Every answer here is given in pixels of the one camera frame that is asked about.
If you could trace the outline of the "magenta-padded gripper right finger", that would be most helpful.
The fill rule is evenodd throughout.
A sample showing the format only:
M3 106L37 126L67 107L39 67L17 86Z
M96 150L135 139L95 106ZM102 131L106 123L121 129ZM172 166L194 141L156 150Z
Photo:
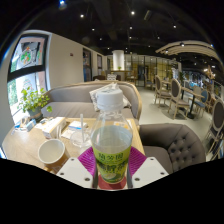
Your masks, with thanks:
M129 189L143 187L167 175L167 171L155 157L146 157L136 148L131 148L127 169Z

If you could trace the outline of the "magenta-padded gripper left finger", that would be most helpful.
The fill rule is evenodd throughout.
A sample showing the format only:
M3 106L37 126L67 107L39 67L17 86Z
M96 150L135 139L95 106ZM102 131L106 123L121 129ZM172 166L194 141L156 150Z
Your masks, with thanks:
M88 148L78 158L69 158L57 175L81 187L96 188L98 170L93 149Z

